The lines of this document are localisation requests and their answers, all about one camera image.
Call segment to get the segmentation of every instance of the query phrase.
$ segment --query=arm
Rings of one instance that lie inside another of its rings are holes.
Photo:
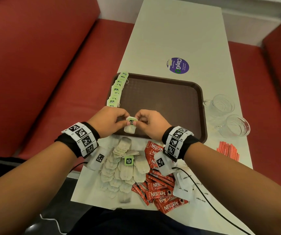
[[[151,138],[161,141],[171,126],[158,112],[140,110],[134,121]],[[256,234],[281,234],[281,186],[221,153],[194,143],[184,161],[231,213]]]
[[[88,123],[101,138],[129,125],[116,123],[127,117],[124,109],[105,106]],[[22,232],[60,189],[76,156],[62,142],[55,142],[28,161],[0,177],[0,234]]]

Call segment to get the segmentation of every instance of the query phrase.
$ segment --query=wire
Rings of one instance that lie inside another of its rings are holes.
[[[43,218],[41,214],[40,214],[39,216],[40,216],[41,219],[43,219],[43,220],[54,220],[54,221],[56,221],[57,226],[58,226],[59,233],[61,233],[61,234],[63,234],[63,235],[66,235],[66,233],[62,233],[62,232],[61,232],[59,223],[58,223],[58,221],[57,221],[55,218]]]
[[[213,205],[208,201],[208,199],[205,197],[204,193],[201,192],[201,190],[199,189],[199,187],[196,185],[195,181],[191,178],[191,176],[186,172],[184,171],[182,168],[179,168],[179,167],[173,167],[172,169],[179,169],[183,172],[185,172],[185,174],[192,180],[192,182],[195,184],[195,186],[197,187],[197,189],[199,190],[199,192],[203,195],[203,197],[205,198],[205,200],[208,202],[208,204],[214,209],[214,211],[216,211],[221,217],[223,217],[226,221],[228,221],[230,224],[232,224],[234,227],[238,228],[239,230],[241,230],[242,232],[248,234],[248,235],[251,235],[250,233],[246,232],[244,229],[241,229],[239,226],[235,225],[234,223],[232,223],[230,220],[228,220],[226,217],[224,217],[221,213],[219,213],[218,210],[216,210]]]
[[[71,169],[71,171],[73,171],[76,167],[78,167],[78,166],[80,166],[81,164],[87,164],[88,162],[81,162],[80,164],[77,164],[75,167],[73,167],[72,169]]]

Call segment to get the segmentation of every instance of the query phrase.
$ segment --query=hand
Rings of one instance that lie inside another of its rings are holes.
[[[165,131],[172,126],[155,110],[140,110],[136,113],[135,118],[139,121],[134,121],[133,125],[157,141],[161,141]]]
[[[117,118],[120,116],[127,118],[130,114],[122,108],[104,106],[97,112],[97,114],[88,120],[87,123],[97,130],[100,138],[105,138],[131,124],[127,120],[122,120],[116,123]]]

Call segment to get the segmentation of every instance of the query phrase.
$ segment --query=purple round sticker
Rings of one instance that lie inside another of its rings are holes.
[[[189,70],[189,64],[181,58],[172,58],[168,60],[166,66],[170,69],[171,72],[177,74],[186,73]]]

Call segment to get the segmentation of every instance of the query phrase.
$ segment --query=white wall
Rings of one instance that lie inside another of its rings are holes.
[[[100,18],[135,23],[143,0],[97,0]],[[184,0],[222,8],[228,41],[260,46],[281,24],[281,2],[264,0]]]

